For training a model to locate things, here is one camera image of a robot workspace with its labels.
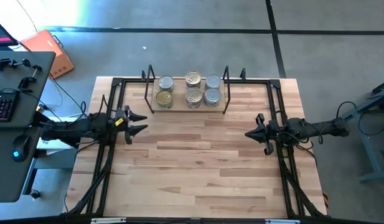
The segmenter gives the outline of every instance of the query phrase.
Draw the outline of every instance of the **wooden table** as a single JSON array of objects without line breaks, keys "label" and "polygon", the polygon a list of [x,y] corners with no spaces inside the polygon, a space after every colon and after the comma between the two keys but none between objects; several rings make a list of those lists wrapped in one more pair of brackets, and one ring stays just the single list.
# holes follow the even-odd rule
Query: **wooden table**
[{"label": "wooden table", "polygon": [[[112,78],[96,78],[89,112],[98,111],[102,94],[109,97]],[[281,86],[289,118],[303,118],[297,81],[282,79]],[[142,83],[126,85],[124,105],[148,116],[138,124],[149,127],[132,145],[125,143],[124,133],[117,137],[105,216],[286,217],[276,152],[265,156],[264,144],[244,137],[256,127],[258,113],[265,115],[266,122],[270,118],[264,85],[232,84],[232,100],[225,115],[151,114],[143,99],[144,90]],[[152,84],[148,94],[151,97]],[[117,105],[117,96],[113,105]],[[67,193],[70,209],[91,184],[97,149],[92,146],[77,157]],[[300,150],[294,156],[301,188],[317,209],[326,213],[313,158]],[[290,194],[297,211],[295,194],[292,190]]]}]

